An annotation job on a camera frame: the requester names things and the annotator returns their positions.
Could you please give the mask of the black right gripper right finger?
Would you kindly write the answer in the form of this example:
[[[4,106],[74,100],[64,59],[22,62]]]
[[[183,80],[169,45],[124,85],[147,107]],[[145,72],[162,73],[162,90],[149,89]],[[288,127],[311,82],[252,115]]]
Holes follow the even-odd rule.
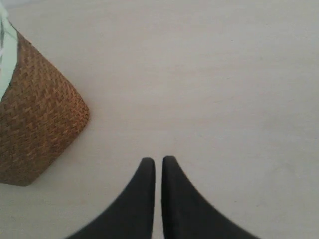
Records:
[[[173,156],[162,162],[161,212],[166,239],[256,238],[207,202]]]

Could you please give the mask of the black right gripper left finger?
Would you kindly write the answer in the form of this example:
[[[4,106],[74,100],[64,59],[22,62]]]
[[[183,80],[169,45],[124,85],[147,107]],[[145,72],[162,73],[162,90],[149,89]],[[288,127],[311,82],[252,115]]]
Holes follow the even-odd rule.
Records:
[[[143,158],[128,185],[96,219],[70,239],[150,239],[155,205],[155,162]]]

